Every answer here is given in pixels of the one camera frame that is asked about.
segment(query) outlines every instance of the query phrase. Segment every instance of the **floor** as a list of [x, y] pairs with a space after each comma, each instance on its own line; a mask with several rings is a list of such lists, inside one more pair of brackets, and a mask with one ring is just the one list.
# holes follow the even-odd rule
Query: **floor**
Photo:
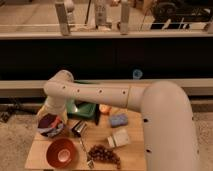
[[[136, 8], [131, 1], [129, 30], [146, 31], [154, 20], [150, 10], [143, 10], [143, 1], [136, 0]], [[75, 4], [74, 19], [77, 28], [84, 26], [88, 0], [73, 0]], [[91, 1], [89, 28], [94, 24], [94, 0]], [[121, 6], [110, 7], [107, 5], [107, 20], [112, 23], [112, 30], [117, 31], [117, 23], [120, 21]], [[191, 29], [202, 29], [204, 23], [191, 24]], [[57, 14], [54, 0], [33, 0], [25, 5], [2, 5], [0, 6], [0, 33], [23, 33], [23, 32], [59, 32]]]
[[[213, 100], [191, 101], [197, 128], [202, 170], [213, 171]], [[0, 123], [0, 170], [24, 169], [33, 136], [35, 115], [13, 115], [8, 123]]]

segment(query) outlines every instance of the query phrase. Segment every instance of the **dark bowl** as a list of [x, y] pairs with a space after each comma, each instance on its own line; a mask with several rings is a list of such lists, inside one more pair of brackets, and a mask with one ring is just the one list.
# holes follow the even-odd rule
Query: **dark bowl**
[[46, 158], [52, 167], [65, 168], [74, 160], [76, 154], [77, 150], [73, 142], [68, 138], [60, 138], [50, 144]]

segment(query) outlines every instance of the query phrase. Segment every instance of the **blue object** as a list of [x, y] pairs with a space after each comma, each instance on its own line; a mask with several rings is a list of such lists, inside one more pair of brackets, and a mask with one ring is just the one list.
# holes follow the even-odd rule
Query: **blue object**
[[109, 117], [109, 123], [112, 128], [128, 124], [127, 116], [122, 114], [112, 115]]
[[143, 77], [143, 72], [140, 69], [134, 69], [132, 72], [133, 79], [139, 80]]

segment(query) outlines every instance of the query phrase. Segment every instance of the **utensil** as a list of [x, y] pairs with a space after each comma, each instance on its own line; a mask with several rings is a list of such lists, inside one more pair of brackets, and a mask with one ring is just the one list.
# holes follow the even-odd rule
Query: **utensil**
[[83, 151], [86, 154], [87, 165], [89, 166], [90, 169], [93, 169], [94, 168], [94, 163], [93, 163], [92, 157], [87, 152], [86, 147], [85, 147], [84, 142], [83, 142], [83, 139], [81, 137], [79, 138], [79, 141], [80, 141], [80, 144], [81, 144], [81, 147], [82, 147]]

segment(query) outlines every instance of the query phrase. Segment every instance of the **food item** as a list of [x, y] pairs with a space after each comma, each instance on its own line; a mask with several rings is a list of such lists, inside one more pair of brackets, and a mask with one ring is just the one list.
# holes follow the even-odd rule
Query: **food item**
[[128, 118], [124, 113], [112, 115], [109, 117], [109, 123], [112, 128], [124, 126], [128, 124]]
[[89, 155], [93, 158], [94, 161], [103, 162], [103, 163], [112, 163], [117, 165], [117, 169], [121, 169], [121, 160], [112, 149], [108, 149], [103, 145], [95, 145], [90, 151]]
[[111, 106], [108, 106], [108, 105], [104, 105], [104, 104], [100, 104], [99, 105], [99, 110], [102, 114], [106, 114], [108, 115], [110, 110], [111, 110]]
[[114, 132], [111, 136], [107, 138], [109, 146], [111, 148], [124, 146], [130, 144], [130, 137], [127, 133], [127, 130], [122, 128]]

